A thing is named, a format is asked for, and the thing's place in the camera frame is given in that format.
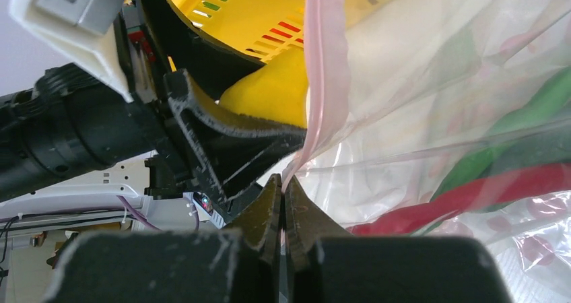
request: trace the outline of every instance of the clear plastic bag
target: clear plastic bag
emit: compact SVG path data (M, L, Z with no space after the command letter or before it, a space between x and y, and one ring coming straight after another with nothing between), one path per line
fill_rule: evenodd
M571 297L568 216L521 207L571 190L571 0L363 1L341 35L340 0L307 0L308 141L284 173L355 233L465 232ZM516 228L478 231L495 216ZM551 258L526 256L540 234Z

